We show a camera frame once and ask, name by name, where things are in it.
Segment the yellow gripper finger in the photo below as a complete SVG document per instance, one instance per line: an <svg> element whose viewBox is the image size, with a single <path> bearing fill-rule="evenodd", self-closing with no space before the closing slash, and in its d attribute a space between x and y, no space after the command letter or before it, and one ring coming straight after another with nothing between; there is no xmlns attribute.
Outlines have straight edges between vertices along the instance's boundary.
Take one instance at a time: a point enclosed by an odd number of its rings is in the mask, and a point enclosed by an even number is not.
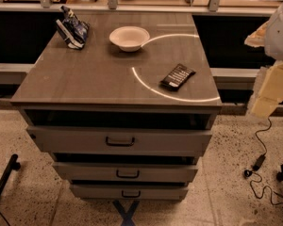
<svg viewBox="0 0 283 226"><path fill-rule="evenodd" d="M262 24L251 35L248 35L244 41L244 44L250 47L263 47L265 41L265 34L267 29L267 23Z"/></svg>
<svg viewBox="0 0 283 226"><path fill-rule="evenodd" d="M250 113L258 118L267 119L283 102L283 61L277 61L269 69L258 89Z"/></svg>

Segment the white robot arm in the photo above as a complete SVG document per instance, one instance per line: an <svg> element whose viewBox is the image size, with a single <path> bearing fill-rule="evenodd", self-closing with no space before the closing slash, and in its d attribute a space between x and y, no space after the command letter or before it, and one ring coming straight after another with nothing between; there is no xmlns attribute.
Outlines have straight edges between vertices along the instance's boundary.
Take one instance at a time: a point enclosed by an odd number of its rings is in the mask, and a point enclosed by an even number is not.
<svg viewBox="0 0 283 226"><path fill-rule="evenodd" d="M283 3L244 44L263 47L265 55L275 60L275 64L256 79L255 101L250 107L251 115L267 119L283 102Z"/></svg>

